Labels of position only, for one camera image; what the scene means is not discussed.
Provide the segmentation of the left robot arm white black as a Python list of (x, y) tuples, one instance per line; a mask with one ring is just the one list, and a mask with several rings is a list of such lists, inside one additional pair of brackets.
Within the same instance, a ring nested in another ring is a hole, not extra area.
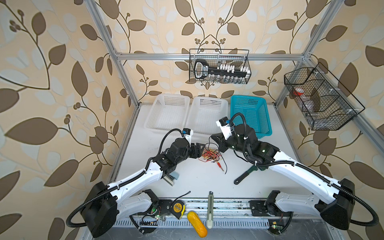
[(192, 130), (172, 129), (166, 136), (173, 132), (180, 133), (181, 137), (166, 149), (163, 149), (163, 144), (167, 137), (163, 137), (158, 153), (147, 160), (142, 170), (117, 182), (94, 185), (86, 200), (69, 214), (66, 226), (86, 227), (93, 238), (98, 238), (108, 232), (119, 218), (148, 211), (158, 198), (143, 188), (165, 178), (188, 158), (200, 158), (204, 151), (204, 144), (192, 143)]

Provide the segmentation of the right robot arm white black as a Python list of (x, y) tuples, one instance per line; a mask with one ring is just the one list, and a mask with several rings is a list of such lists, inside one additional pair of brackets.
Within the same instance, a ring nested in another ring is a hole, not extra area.
[(327, 177), (289, 157), (279, 148), (259, 141), (245, 116), (236, 113), (231, 119), (216, 122), (221, 129), (211, 138), (224, 153), (231, 149), (243, 154), (242, 159), (259, 169), (277, 172), (307, 189), (309, 195), (289, 195), (272, 191), (265, 201), (271, 215), (298, 212), (321, 217), (329, 225), (348, 230), (350, 224), (374, 227), (379, 216), (365, 201), (355, 195), (355, 185), (347, 179)]

